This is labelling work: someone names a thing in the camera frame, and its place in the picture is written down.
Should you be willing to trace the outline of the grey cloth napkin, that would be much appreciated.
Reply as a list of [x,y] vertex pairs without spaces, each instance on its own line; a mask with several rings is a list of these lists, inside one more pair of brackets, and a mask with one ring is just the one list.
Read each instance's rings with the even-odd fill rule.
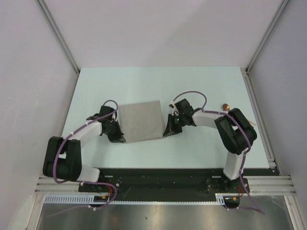
[[121,105],[119,123],[127,143],[160,139],[165,130],[159,101]]

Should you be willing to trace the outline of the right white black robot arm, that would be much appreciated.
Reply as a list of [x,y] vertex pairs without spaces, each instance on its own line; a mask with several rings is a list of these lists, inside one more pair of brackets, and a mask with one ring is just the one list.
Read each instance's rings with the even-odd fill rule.
[[164,137],[182,133],[185,126],[211,127],[217,129],[227,157],[219,185],[226,192],[233,192],[243,183],[244,164],[247,153],[251,150],[257,133],[243,113],[234,108],[228,112],[194,109],[183,99],[169,105],[172,112],[168,114]]

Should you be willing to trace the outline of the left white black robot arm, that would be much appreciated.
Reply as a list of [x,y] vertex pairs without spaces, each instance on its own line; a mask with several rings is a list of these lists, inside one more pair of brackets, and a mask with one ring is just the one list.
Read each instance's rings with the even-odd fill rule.
[[52,177],[58,183],[89,182],[92,189],[102,191],[106,180],[100,176],[100,170],[82,163],[82,148],[95,137],[102,135],[106,135],[111,143],[126,142],[117,119],[117,109],[106,105],[102,105],[99,113],[88,117],[84,125],[66,138],[49,139],[43,175]]

